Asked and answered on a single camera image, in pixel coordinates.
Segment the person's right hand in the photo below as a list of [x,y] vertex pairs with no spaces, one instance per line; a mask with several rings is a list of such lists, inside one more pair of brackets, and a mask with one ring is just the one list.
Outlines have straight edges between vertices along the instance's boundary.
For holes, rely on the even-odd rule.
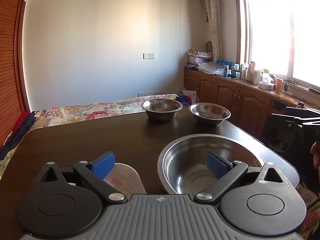
[[313,155],[313,166],[315,169],[319,169],[320,166],[320,152],[319,152],[319,146],[317,142],[315,142],[311,149],[310,153]]

